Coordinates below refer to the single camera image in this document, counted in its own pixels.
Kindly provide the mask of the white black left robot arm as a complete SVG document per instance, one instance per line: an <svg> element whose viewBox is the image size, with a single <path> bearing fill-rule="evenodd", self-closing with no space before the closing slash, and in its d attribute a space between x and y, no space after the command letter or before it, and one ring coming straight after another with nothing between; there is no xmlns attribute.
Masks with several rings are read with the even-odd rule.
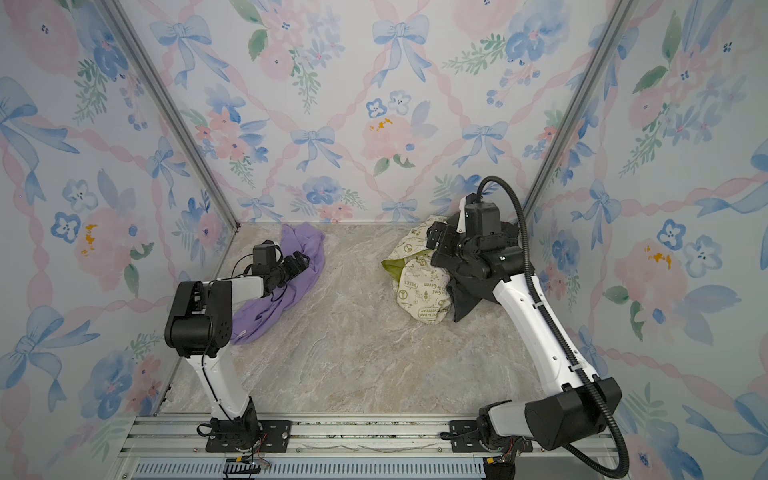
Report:
<svg viewBox="0 0 768 480"><path fill-rule="evenodd" d="M198 434L211 453L252 452L266 438L232 361L233 306L271 296L310 266L307 255L285 255L270 240L247 257L251 264L226 278L180 282L164 330L166 345L192 366L210 402L211 418L198 426Z"/></svg>

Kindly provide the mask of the purple cloth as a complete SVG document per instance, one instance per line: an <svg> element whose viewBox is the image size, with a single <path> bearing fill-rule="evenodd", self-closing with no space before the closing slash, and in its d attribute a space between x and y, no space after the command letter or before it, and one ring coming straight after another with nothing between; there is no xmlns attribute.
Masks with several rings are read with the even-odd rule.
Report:
<svg viewBox="0 0 768 480"><path fill-rule="evenodd" d="M233 316L231 341L245 345L262 337L316 285L325 266L324 234L308 223L282 227L282 256L265 280L265 292Z"/></svg>

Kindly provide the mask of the dark grey cloth garment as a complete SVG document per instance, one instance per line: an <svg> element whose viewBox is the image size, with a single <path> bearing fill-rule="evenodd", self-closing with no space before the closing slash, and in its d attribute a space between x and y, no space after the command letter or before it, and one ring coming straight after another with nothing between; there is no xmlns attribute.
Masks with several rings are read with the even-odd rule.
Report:
<svg viewBox="0 0 768 480"><path fill-rule="evenodd" d="M448 222L455 223L456 219L451 220L450 217ZM505 223L505 228L518 241L518 225ZM517 255L508 257L500 265L494 267L442 267L450 275L446 289L453 304L453 321L455 323L464 319L482 300L498 304L493 294L496 285L501 281L509 281L513 276L524 273L523 251L519 243L518 246Z"/></svg>

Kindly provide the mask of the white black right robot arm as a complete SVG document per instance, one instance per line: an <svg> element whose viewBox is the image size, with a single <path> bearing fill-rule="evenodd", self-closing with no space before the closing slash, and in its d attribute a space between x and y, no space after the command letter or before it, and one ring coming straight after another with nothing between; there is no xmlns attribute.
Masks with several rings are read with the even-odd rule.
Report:
<svg viewBox="0 0 768 480"><path fill-rule="evenodd" d="M458 213L428 228L426 243L432 265L450 276L454 319L462 320L483 300L500 305L524 341L543 391L538 400L481 408L473 440L490 451L515 440L553 450L607 431L598 404L615 411L622 393L566 339L535 273L524 265L518 236L517 226L502 221L494 203L470 194Z"/></svg>

